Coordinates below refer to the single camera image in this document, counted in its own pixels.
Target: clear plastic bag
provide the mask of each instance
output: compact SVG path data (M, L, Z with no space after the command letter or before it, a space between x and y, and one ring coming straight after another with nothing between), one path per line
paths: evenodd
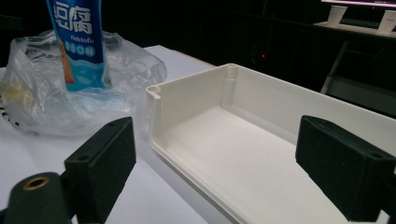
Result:
M94 133L111 120L147 120L145 88L166 79L166 66L118 34L104 32L108 89L67 91L56 35L16 38L11 42L0 95L9 120L37 133Z

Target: computer screen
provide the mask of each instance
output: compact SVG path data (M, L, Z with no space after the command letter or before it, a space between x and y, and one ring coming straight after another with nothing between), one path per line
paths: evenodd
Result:
M396 8L396 1L377 1L377 0L321 0L321 1L330 4Z

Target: blue package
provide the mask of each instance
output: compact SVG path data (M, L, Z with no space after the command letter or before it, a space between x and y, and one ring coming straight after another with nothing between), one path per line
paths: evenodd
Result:
M47 0L69 91L106 88L101 0Z

